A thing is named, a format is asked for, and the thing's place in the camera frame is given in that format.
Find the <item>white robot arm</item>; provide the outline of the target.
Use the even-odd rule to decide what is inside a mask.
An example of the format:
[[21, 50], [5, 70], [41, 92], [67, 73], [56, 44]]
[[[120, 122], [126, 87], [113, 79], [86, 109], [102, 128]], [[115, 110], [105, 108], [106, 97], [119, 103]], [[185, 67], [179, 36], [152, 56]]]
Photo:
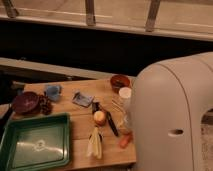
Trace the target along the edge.
[[204, 171], [201, 121], [213, 109], [213, 52], [153, 63], [133, 83], [135, 171]]

